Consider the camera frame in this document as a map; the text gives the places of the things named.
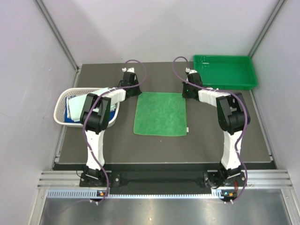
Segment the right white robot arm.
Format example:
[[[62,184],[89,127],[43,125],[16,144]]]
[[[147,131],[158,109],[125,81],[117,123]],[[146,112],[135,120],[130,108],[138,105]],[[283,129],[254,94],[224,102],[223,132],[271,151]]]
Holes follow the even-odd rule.
[[[214,188],[231,185],[241,174],[240,150],[244,127],[250,122],[241,93],[229,93],[203,87],[199,73],[186,70],[182,96],[209,104],[217,109],[217,120],[224,133],[224,150],[216,178],[209,177]]]

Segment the green towel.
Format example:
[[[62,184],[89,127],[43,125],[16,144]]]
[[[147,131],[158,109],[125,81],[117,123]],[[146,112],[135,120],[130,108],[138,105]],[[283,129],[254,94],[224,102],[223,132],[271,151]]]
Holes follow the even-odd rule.
[[[186,100],[180,93],[143,92],[137,99],[134,134],[186,136]]]

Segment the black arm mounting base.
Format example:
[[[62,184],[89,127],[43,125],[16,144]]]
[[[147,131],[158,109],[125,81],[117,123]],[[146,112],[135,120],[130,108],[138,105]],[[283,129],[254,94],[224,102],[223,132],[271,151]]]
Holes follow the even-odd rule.
[[[110,194],[208,194],[214,185],[208,178],[216,178],[219,168],[219,163],[106,164],[108,186],[98,186],[84,172],[79,186],[109,187]],[[242,172],[218,188],[236,190],[243,187],[245,181]]]

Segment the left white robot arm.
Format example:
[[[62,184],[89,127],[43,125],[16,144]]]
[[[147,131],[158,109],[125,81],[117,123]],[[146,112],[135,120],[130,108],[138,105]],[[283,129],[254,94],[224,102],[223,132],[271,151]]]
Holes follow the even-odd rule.
[[[109,185],[108,174],[104,170],[103,139],[109,127],[111,106],[142,92],[134,68],[124,69],[123,79],[117,87],[108,88],[99,94],[86,96],[80,123],[83,125],[83,137],[87,144],[88,159],[83,170],[96,186]]]

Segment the white towel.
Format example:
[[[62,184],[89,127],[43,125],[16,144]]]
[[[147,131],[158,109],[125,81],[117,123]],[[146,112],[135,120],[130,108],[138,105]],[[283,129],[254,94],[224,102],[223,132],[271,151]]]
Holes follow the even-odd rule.
[[[107,88],[98,89],[98,90],[90,92],[90,93],[100,95],[103,92],[106,92],[108,90],[109,90],[109,88],[107,87]],[[72,100],[73,98],[71,98],[68,101],[69,114],[70,114],[72,120],[80,122],[80,116],[82,113],[82,109],[83,109],[83,105],[84,105],[86,97],[87,97],[87,94],[83,94],[83,95],[77,94],[77,95],[75,95],[75,97],[73,97],[73,98],[75,98],[74,100]]]

